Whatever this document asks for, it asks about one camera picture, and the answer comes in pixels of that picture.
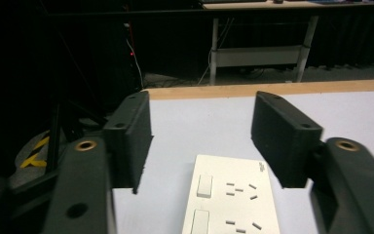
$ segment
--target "electrical outlet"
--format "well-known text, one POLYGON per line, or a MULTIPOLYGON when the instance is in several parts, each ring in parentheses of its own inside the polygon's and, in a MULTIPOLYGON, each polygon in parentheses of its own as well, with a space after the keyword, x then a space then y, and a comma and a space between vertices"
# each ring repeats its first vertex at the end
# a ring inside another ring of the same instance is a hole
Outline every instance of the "electrical outlet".
POLYGON ((265 161, 197 155, 182 234, 279 234, 265 161))

